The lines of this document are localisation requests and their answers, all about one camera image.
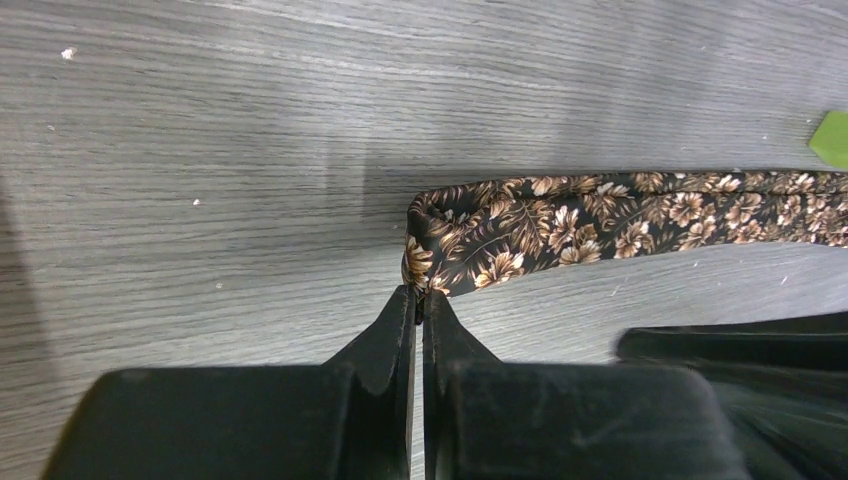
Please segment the brown floral tie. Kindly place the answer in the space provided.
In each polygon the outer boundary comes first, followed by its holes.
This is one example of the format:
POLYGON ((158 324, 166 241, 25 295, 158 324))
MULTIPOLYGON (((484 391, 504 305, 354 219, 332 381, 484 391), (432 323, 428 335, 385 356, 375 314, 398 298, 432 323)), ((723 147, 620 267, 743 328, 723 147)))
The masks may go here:
POLYGON ((420 294, 458 296, 555 267, 761 242, 845 247, 846 175, 636 172, 442 187, 408 208, 402 274, 420 294))

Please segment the green toy block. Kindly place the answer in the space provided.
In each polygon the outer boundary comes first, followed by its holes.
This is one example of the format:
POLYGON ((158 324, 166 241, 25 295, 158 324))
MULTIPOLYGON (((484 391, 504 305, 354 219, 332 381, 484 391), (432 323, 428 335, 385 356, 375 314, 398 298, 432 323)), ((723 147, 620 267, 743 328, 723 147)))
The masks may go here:
POLYGON ((811 136, 808 147, 827 165, 847 169, 848 114, 846 111, 829 111, 811 136))

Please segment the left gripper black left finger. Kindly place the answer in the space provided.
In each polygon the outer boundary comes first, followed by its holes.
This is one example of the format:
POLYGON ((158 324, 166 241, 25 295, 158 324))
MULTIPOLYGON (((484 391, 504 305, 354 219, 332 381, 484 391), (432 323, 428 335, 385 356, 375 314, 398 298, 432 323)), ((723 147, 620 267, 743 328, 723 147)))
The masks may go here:
POLYGON ((398 287, 320 364, 134 368, 102 375, 46 479, 406 479, 416 299, 398 287))

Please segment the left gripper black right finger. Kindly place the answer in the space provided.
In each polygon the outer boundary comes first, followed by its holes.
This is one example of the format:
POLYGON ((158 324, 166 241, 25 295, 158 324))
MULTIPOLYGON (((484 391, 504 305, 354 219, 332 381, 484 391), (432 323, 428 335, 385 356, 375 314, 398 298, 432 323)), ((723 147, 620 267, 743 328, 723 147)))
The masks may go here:
POLYGON ((656 365, 512 363, 422 300, 429 479, 745 479, 706 380, 656 365))

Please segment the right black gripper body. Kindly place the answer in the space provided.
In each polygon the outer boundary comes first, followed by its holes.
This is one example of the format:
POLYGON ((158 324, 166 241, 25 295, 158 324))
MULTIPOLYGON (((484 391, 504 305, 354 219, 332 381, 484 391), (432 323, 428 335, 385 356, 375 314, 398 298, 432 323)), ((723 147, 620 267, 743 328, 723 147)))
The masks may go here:
POLYGON ((703 376, 752 478, 846 478, 846 312, 632 328, 618 340, 616 356, 703 376))

